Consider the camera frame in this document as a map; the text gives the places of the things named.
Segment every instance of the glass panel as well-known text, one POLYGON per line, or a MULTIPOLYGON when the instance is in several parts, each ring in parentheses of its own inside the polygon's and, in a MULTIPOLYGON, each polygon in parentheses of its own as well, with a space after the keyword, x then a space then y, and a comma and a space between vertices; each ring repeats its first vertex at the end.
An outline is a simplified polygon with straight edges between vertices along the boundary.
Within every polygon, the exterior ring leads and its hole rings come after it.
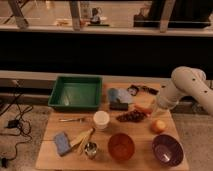
POLYGON ((175 2, 169 27, 206 28, 212 25, 212 0, 179 0, 175 2))
POLYGON ((0 25, 8 24, 12 11, 6 0, 0 0, 0 25))
POLYGON ((152 1, 89 1, 81 6, 85 26, 143 27, 149 22, 152 1))
POLYGON ((68 1, 36 1, 39 19, 32 26, 71 26, 72 18, 68 1))
POLYGON ((14 1, 20 8, 19 17, 13 16, 17 14, 7 0, 0 0, 0 27, 18 25, 21 28, 20 16, 23 15, 29 29, 43 26, 39 27, 40 31, 73 31, 74 28, 74 31, 110 33, 113 29, 116 32, 126 29, 124 33, 131 34, 143 34, 143 31, 160 34, 159 30, 176 34, 190 28, 185 35, 194 31, 213 35, 213 0, 75 1, 76 8, 72 8, 69 0, 14 1))

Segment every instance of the white cup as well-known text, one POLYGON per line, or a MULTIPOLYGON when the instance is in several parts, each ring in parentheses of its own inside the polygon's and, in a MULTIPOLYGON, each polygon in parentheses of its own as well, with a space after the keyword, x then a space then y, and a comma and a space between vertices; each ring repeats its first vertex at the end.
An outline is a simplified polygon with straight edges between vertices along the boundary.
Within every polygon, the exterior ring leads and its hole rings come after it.
POLYGON ((93 121, 97 129, 104 130, 109 124, 110 117, 107 112, 97 111, 93 116, 93 121))

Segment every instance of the small bowl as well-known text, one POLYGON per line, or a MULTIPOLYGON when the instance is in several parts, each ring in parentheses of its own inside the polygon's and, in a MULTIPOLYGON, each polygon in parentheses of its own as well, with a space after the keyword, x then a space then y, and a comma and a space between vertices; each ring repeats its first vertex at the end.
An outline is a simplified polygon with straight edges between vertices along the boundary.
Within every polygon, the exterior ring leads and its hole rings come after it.
POLYGON ((177 166, 183 160, 180 143, 170 135, 161 134, 154 138, 152 149, 155 157, 167 166, 177 166))
POLYGON ((135 152, 133 140, 124 133, 113 135, 108 142, 108 151, 117 162, 129 160, 135 152))

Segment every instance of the dried fruit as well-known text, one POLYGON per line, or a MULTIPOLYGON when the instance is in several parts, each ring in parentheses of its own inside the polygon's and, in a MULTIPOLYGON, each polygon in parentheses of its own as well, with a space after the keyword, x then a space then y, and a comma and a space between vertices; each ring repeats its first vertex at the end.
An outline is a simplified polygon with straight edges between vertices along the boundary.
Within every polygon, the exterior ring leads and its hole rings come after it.
POLYGON ((117 116, 116 119, 120 122, 140 122, 144 119, 145 116, 146 114, 144 114, 143 112, 133 110, 117 116))

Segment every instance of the brown object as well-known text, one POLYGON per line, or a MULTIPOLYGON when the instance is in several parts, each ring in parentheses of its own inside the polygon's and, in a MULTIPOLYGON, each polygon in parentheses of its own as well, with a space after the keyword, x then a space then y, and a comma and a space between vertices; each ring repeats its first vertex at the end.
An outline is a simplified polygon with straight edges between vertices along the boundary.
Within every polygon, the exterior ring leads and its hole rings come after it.
POLYGON ((151 129, 152 129, 152 131, 154 131, 155 133, 160 134, 160 133, 162 133, 163 131, 165 131, 165 129, 166 129, 166 124, 165 124, 164 121, 157 119, 157 120, 155 120, 155 121, 152 122, 152 124, 151 124, 151 129))
POLYGON ((137 110, 133 110, 122 115, 116 117, 116 119, 120 122, 140 122, 144 119, 146 115, 137 110))
MULTIPOLYGON (((128 88, 131 83, 105 83, 103 84, 102 104, 99 110, 107 111, 109 103, 107 101, 107 90, 109 88, 128 88)), ((147 84, 149 87, 160 89, 160 84, 147 84)), ((141 103, 148 106, 155 99, 155 96, 148 93, 139 93, 133 98, 134 103, 141 103)), ((129 106, 130 110, 134 109, 133 105, 129 106)), ((78 155, 73 151, 61 158, 58 156, 53 137, 57 132, 66 131, 70 140, 73 140, 80 132, 88 130, 93 123, 93 114, 91 112, 82 113, 58 113, 52 112, 49 116, 48 124, 43 136, 40 151, 36 161, 36 169, 40 170, 91 170, 91 171, 171 171, 170 167, 163 166, 154 156, 152 151, 152 141, 155 136, 150 131, 150 122, 161 119, 167 124, 165 134, 172 135, 177 140, 179 136, 172 119, 171 113, 168 111, 163 115, 151 116, 149 120, 133 124, 131 122, 119 122, 116 117, 120 115, 120 111, 110 111, 110 124, 107 131, 96 131, 91 138, 100 149, 93 160, 89 160, 86 155, 78 155), (69 119, 86 117, 86 121, 79 122, 58 122, 60 118, 69 119), (135 153, 130 160, 123 163, 117 163, 113 160, 108 152, 108 141, 112 135, 118 132, 124 132, 131 135, 135 144, 135 153)), ((189 171, 187 160, 184 156, 183 161, 177 167, 173 167, 172 171, 189 171)))
POLYGON ((124 133, 113 135, 108 142, 108 151, 113 159, 118 162, 129 160, 135 152, 133 140, 124 133))

